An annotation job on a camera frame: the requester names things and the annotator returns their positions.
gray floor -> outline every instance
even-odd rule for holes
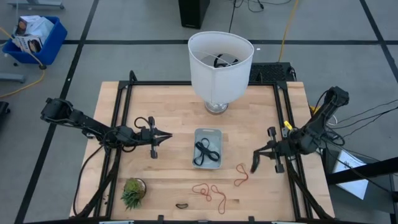
[[[8,31],[15,9],[0,0],[0,26]],[[384,39],[398,40],[396,0],[367,0]],[[64,11],[21,9],[19,14],[58,16],[68,30],[68,40],[80,39],[93,0],[64,1]],[[280,40],[294,1],[265,5],[264,12],[253,13],[244,3],[235,10],[231,32],[247,39]],[[202,30],[228,31],[232,4],[212,0]],[[100,0],[88,40],[168,40],[188,39],[199,30],[180,26],[178,1]],[[377,40],[359,1],[301,0],[287,36],[289,40]],[[47,97],[58,97],[77,45],[64,45],[45,80],[21,93],[2,99],[11,104],[12,113],[0,131],[0,205],[2,223],[14,221],[25,193],[48,124],[39,119]],[[279,45],[256,45],[254,62],[275,62]],[[398,45],[390,45],[398,60]],[[350,93],[348,106],[337,112],[343,119],[372,106],[398,98],[397,81],[379,45],[286,45],[283,61],[296,69],[306,87],[310,104],[332,85]],[[14,60],[1,57],[0,71],[23,73],[27,83],[40,76],[35,65],[14,67]],[[100,84],[127,79],[134,70],[140,80],[189,80],[186,45],[85,45],[78,62],[67,100],[92,116]],[[18,83],[0,83],[0,95]],[[367,128],[348,137],[348,149],[387,159],[398,156],[396,112],[387,114]],[[346,134],[352,129],[345,129]],[[26,222],[68,217],[86,139],[74,129],[58,127],[50,145]],[[333,197],[336,216],[357,222],[388,223],[389,216],[367,208],[352,207]]]

small potted plant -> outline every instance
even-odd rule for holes
[[[127,209],[137,208],[141,206],[141,200],[147,192],[146,184],[143,180],[138,178],[130,178],[124,185],[124,191],[121,199],[126,205]]]

white lampshade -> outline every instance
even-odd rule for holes
[[[200,32],[188,41],[191,81],[195,93],[212,104],[230,103],[242,96],[248,87],[253,45],[246,39],[225,32]],[[237,58],[237,64],[215,68],[203,59],[219,54]]]

wooden tabletop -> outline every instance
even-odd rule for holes
[[[117,87],[117,82],[103,82],[94,119],[111,124]],[[288,83],[288,87],[295,124],[301,127],[310,119],[303,83]],[[119,124],[124,97],[119,110]],[[275,161],[266,157],[261,157],[255,174],[249,173],[253,150],[264,146],[269,140],[267,128],[275,126],[277,138],[280,139],[271,86],[249,86],[244,96],[230,103],[228,109],[218,116],[206,111],[203,100],[196,96],[191,86],[134,86],[127,125],[134,127],[134,120],[138,116],[153,116],[156,126],[173,133],[173,137],[157,148],[158,159],[150,158],[150,146],[140,146],[134,152],[122,154],[112,219],[156,220],[158,215],[164,215],[165,220],[248,220],[248,216],[254,216],[256,221],[294,220],[287,173],[276,174]],[[197,128],[217,128],[222,131],[223,158],[220,169],[193,168],[194,132]],[[97,140],[88,140],[84,160],[97,148]],[[104,152],[101,151],[89,161],[83,172],[76,201],[78,211],[82,210],[98,188],[103,158]],[[325,211],[334,216],[320,156],[314,153],[302,156],[302,160],[309,191]],[[236,187],[234,180],[244,177],[235,169],[240,163],[249,173],[249,180]],[[126,210],[120,198],[124,183],[131,177],[144,180],[147,193],[142,199],[141,208]],[[207,202],[204,196],[192,192],[194,185],[202,183],[216,185],[226,195],[226,211],[223,215],[218,211],[223,196],[210,191],[213,199]],[[105,193],[102,215],[107,199],[108,193]],[[299,201],[304,217],[300,192]],[[188,208],[181,210],[175,206],[176,203],[187,203]]]

glass lamp base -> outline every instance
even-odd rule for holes
[[[205,102],[205,107],[206,110],[213,114],[213,115],[218,115],[218,114],[222,114],[224,113],[224,111],[226,111],[226,109],[228,108],[228,104],[227,103],[209,103],[209,102]]]

